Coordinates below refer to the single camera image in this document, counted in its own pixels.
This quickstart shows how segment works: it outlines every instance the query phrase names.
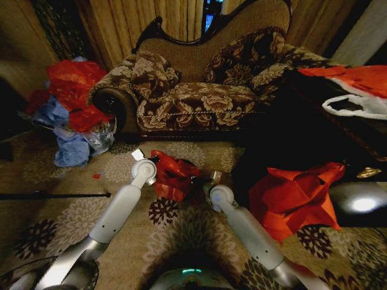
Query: floral pillow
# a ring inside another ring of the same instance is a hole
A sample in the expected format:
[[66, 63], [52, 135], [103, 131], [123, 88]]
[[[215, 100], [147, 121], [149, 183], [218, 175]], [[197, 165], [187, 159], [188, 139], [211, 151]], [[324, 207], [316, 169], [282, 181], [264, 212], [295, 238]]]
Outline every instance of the floral pillow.
[[279, 57], [284, 37], [283, 29], [267, 27], [234, 40], [214, 54], [204, 72], [204, 81], [246, 85]]
[[135, 85], [135, 90], [151, 102], [173, 88], [180, 76], [180, 72], [171, 68], [171, 64], [164, 57], [142, 50], [137, 54], [131, 82]]

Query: white robotic arm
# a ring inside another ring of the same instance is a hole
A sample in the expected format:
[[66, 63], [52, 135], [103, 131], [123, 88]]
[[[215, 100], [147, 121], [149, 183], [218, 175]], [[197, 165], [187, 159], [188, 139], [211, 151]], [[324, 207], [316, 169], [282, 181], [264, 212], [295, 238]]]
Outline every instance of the white robotic arm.
[[[60, 285], [83, 289], [86, 285], [88, 278], [83, 270], [77, 272], [77, 269], [81, 268], [77, 265], [82, 262], [97, 260], [105, 252], [110, 241], [122, 229], [138, 203], [141, 188], [145, 184], [153, 184], [156, 180], [156, 165], [154, 162], [144, 159], [140, 150], [136, 150], [132, 155], [137, 162], [132, 168], [134, 179], [131, 184], [125, 185], [115, 194], [90, 234], [79, 243], [69, 246], [53, 262], [36, 285], [35, 290], [56, 289], [55, 287]], [[308, 269], [291, 263], [283, 257], [278, 250], [277, 244], [252, 214], [236, 204], [231, 189], [224, 185], [213, 187], [213, 183], [211, 183], [205, 185], [205, 191], [209, 194], [209, 201], [212, 203], [213, 208], [226, 214], [231, 229], [239, 237], [247, 251], [269, 270], [277, 282], [287, 287], [294, 287], [301, 282], [307, 289], [329, 289]], [[165, 289], [166, 280], [170, 279], [162, 279], [160, 282], [161, 287], [154, 285], [152, 289]], [[20, 283], [22, 283], [22, 279], [16, 282], [11, 290], [26, 289], [20, 288]]]
[[251, 212], [236, 204], [229, 187], [217, 185], [210, 189], [209, 201], [216, 211], [222, 211], [227, 216], [230, 228], [249, 254], [268, 269], [279, 284], [291, 288], [302, 284], [307, 289], [329, 290], [329, 287], [307, 268], [284, 258], [276, 242]]
[[138, 203], [144, 184], [153, 184], [156, 177], [156, 165], [144, 159], [140, 150], [133, 152], [137, 160], [132, 168], [134, 179], [131, 184], [122, 187], [102, 213], [90, 234], [75, 245], [69, 246], [44, 274], [35, 290], [44, 290], [52, 286], [78, 286], [79, 274], [71, 275], [78, 261], [97, 260], [107, 249], [113, 237], [122, 229], [129, 215]]

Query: floral carpet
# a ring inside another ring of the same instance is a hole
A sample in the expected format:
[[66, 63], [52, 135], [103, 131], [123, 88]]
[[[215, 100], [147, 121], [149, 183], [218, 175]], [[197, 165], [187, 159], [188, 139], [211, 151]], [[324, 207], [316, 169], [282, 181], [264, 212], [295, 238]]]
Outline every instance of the floral carpet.
[[[243, 148], [230, 142], [115, 143], [85, 167], [53, 165], [55, 140], [27, 132], [10, 140], [15, 160], [0, 162], [0, 193], [46, 190], [98, 197], [0, 201], [0, 289], [84, 238], [114, 193], [131, 179], [131, 152], [162, 150], [198, 166], [203, 175], [230, 171]], [[307, 266], [332, 289], [387, 289], [387, 229], [304, 227], [284, 240], [288, 259]], [[237, 289], [282, 289], [233, 235], [225, 217], [197, 193], [177, 204], [144, 188], [136, 208], [103, 256], [91, 266], [88, 289], [147, 289], [168, 267], [215, 267]]]

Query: red gift bag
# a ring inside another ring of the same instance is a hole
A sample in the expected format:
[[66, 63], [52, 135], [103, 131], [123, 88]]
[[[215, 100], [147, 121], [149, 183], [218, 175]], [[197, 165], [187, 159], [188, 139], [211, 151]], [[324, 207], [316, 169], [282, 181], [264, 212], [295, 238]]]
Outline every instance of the red gift bag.
[[328, 195], [345, 166], [328, 163], [305, 172], [268, 168], [250, 190], [250, 211], [272, 238], [282, 241], [305, 225], [340, 229]]

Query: blue plastic bag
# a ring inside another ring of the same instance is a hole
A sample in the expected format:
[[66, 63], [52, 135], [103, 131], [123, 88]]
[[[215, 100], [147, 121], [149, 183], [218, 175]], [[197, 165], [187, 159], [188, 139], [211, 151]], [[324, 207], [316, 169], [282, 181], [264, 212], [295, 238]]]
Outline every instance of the blue plastic bag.
[[61, 128], [54, 129], [59, 146], [55, 154], [55, 165], [59, 167], [82, 166], [89, 160], [90, 149], [86, 138], [76, 132]]

